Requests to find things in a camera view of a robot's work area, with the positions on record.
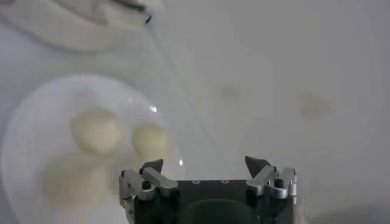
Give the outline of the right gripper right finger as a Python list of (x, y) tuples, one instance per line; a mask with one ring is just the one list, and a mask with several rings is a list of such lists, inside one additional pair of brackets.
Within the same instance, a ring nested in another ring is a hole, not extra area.
[(297, 203), (297, 171), (293, 167), (285, 167), (281, 172), (265, 159), (251, 156), (244, 157), (251, 179), (246, 181), (247, 187), (253, 189), (257, 197), (266, 191), (274, 199), (292, 198)]

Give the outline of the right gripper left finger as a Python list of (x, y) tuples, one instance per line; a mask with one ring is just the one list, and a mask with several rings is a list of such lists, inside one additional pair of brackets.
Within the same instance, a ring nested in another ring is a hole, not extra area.
[(143, 164), (138, 172), (123, 170), (118, 178), (119, 204), (124, 208), (129, 223), (135, 223), (135, 202), (152, 201), (157, 196), (168, 199), (180, 197), (179, 182), (161, 174), (163, 160)]

